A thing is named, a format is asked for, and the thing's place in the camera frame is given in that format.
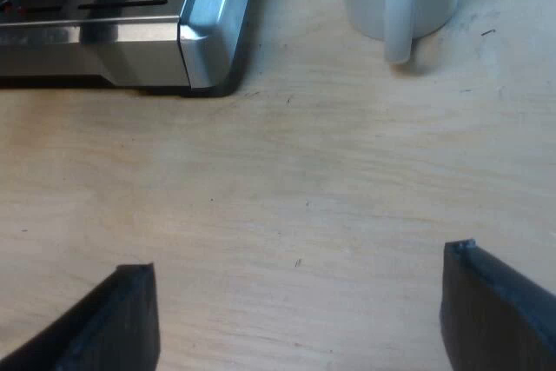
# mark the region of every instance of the wood grain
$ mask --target wood grain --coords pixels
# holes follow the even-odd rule
[[[155,262],[161,371],[448,369],[445,241],[556,290],[547,1],[462,0],[394,69],[341,0],[253,0],[232,96],[0,92],[0,356]]]

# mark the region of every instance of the metal drip tray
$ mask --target metal drip tray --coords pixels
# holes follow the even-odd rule
[[[0,0],[0,77],[116,86],[221,83],[248,0]]]

